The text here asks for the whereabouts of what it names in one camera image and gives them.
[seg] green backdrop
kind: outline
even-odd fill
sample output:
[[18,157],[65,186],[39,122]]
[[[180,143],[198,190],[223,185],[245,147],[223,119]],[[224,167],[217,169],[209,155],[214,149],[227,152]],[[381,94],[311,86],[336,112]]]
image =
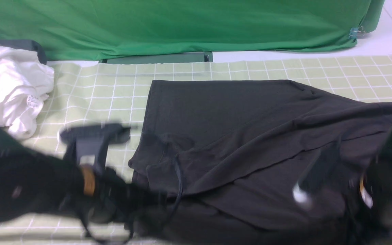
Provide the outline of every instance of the green backdrop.
[[373,31],[384,0],[0,0],[0,39],[50,60],[191,51],[333,51]]

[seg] black garment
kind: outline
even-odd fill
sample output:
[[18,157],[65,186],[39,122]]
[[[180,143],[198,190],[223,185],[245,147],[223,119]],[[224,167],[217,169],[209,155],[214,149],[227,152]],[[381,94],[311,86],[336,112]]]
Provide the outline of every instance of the black garment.
[[48,62],[45,50],[43,50],[42,46],[34,40],[0,40],[0,46],[14,49],[23,49],[28,51],[36,51],[40,63],[46,65],[46,62]]
[[[133,182],[176,195],[160,136],[178,153],[184,199],[161,238],[201,244],[343,244],[344,201],[324,190],[311,211],[292,189],[319,148],[360,126],[341,154],[366,167],[392,103],[363,103],[288,80],[153,81]],[[142,235],[142,225],[137,227]]]

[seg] white tile floor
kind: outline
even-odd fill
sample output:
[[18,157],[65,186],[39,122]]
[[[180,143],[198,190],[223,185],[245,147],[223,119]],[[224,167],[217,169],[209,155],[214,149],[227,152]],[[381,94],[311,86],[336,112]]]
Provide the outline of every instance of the white tile floor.
[[[291,53],[280,51],[240,51],[240,52],[214,52],[214,62],[236,61],[262,61],[296,58],[320,58],[333,56],[355,55],[391,55],[392,54],[392,0],[387,0],[382,10],[378,27],[367,37],[358,40],[358,45],[348,50],[330,53]],[[98,62],[76,61],[75,63],[86,67]]]

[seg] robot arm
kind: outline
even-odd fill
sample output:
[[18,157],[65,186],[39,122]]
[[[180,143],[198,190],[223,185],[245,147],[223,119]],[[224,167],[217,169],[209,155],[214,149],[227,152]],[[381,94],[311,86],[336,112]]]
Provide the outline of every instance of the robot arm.
[[[0,129],[0,222],[27,213],[75,217],[89,235],[89,222],[131,228],[133,214],[163,208],[164,194],[125,183],[105,166],[108,145],[127,142],[129,130],[120,124],[65,130],[61,139],[67,152],[59,159],[22,146]],[[85,155],[94,155],[92,166],[79,164]]]
[[302,174],[293,196],[303,208],[312,206],[312,197],[324,186],[339,191],[356,202],[357,222],[385,233],[392,229],[392,128],[379,152],[370,160],[365,172],[342,161],[339,144],[329,144]]

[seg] cutting mat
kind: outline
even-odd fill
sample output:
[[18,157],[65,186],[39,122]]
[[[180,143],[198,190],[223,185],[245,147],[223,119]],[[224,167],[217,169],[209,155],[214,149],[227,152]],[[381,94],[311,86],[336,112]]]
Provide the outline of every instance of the cutting mat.
[[[142,124],[154,79],[174,81],[291,79],[330,93],[364,102],[392,102],[392,56],[294,59],[265,62],[107,65],[81,68],[55,65],[55,89],[37,118],[36,134],[25,141],[35,149],[62,156],[57,133],[68,125],[118,120]],[[132,132],[129,144],[112,146],[108,163],[126,180],[127,162],[140,141]],[[94,234],[124,239],[121,225],[92,226]],[[0,244],[90,244],[82,240],[78,220],[28,215],[0,225]],[[161,244],[134,241],[133,244]]]

